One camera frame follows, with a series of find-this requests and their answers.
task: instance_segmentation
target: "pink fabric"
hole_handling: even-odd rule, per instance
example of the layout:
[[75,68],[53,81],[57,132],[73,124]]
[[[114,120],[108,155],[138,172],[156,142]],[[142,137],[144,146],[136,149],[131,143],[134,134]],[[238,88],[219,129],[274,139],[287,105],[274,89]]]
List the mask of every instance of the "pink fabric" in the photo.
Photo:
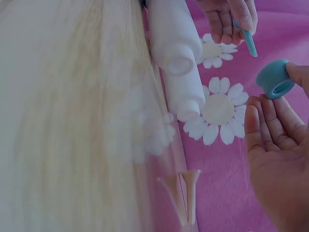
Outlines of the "pink fabric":
[[[196,8],[196,3],[193,0],[188,0],[188,3],[202,38],[210,32],[208,23]],[[265,0],[256,4],[258,9],[268,10],[259,13],[258,29],[254,36],[259,57],[251,57],[243,43],[237,48],[238,52],[232,54],[233,59],[223,60],[220,68],[205,69],[200,64],[202,84],[208,86],[209,80],[215,76],[220,79],[228,77],[231,86],[241,83],[249,96],[259,95],[262,89],[256,86],[255,78],[264,65],[280,58],[301,65],[309,64],[309,16],[306,15],[309,14],[309,1]],[[286,13],[290,10],[299,14]],[[286,98],[300,117],[307,121],[309,102],[302,89],[294,87]],[[197,184],[199,231],[275,232],[250,185],[244,140],[235,138],[231,145],[225,145],[219,134],[213,144],[206,146],[203,139],[195,141],[190,138],[184,132],[182,123],[180,131],[188,169],[201,169],[203,172]]]

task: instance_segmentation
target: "daisy flower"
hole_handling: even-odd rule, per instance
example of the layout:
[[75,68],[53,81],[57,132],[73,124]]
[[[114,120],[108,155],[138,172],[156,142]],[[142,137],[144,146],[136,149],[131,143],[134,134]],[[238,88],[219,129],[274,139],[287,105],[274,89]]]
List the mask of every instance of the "daisy flower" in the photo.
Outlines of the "daisy flower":
[[244,118],[248,94],[242,84],[230,87],[227,77],[213,77],[209,86],[203,86],[206,103],[199,118],[185,123],[183,130],[189,137],[211,145],[220,133],[221,140],[232,144],[234,137],[244,138]]
[[203,46],[202,60],[206,69],[210,69],[212,66],[220,68],[222,66],[222,60],[232,60],[231,53],[237,52],[237,46],[234,44],[226,45],[224,43],[215,43],[210,34],[205,34],[201,39]]

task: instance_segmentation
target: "teal ring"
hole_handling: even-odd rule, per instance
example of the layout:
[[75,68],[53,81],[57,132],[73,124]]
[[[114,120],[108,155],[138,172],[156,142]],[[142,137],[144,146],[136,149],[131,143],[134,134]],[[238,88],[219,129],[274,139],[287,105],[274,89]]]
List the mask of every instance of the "teal ring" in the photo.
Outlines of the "teal ring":
[[256,84],[263,89],[267,98],[280,98],[294,87],[295,82],[285,68],[288,62],[286,59],[276,60],[266,65],[257,75]]

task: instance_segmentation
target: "white plastic piece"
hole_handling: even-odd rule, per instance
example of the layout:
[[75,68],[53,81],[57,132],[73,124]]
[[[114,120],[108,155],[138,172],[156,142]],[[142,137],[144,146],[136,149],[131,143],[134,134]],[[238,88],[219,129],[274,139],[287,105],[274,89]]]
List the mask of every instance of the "white plastic piece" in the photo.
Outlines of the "white plastic piece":
[[189,73],[202,56],[202,44],[185,0],[148,0],[151,54],[168,75]]
[[169,110],[178,120],[187,122],[200,115],[205,95],[196,64],[183,76],[170,76],[164,72],[164,84]]

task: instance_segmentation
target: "white daisy print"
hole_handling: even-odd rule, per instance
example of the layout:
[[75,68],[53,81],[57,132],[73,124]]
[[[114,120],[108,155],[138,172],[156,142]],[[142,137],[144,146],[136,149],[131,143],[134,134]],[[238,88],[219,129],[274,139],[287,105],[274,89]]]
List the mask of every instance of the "white daisy print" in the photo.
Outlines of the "white daisy print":
[[237,52],[236,45],[215,43],[210,34],[205,34],[201,39],[201,42],[203,46],[203,54],[200,63],[203,63],[206,69],[210,69],[212,66],[220,68],[222,66],[222,60],[232,60],[233,56],[231,53]]
[[176,133],[172,122],[175,117],[171,113],[166,113],[163,118],[153,122],[143,122],[151,128],[144,126],[140,139],[137,134],[132,136],[133,141],[133,155],[135,162],[142,163],[145,160],[145,153],[150,155],[160,156],[165,148],[167,148],[174,140]]
[[244,118],[248,94],[242,84],[230,87],[227,77],[213,77],[209,86],[203,86],[206,103],[198,119],[185,123],[183,130],[189,137],[211,145],[220,133],[226,145],[232,144],[235,136],[244,138]]

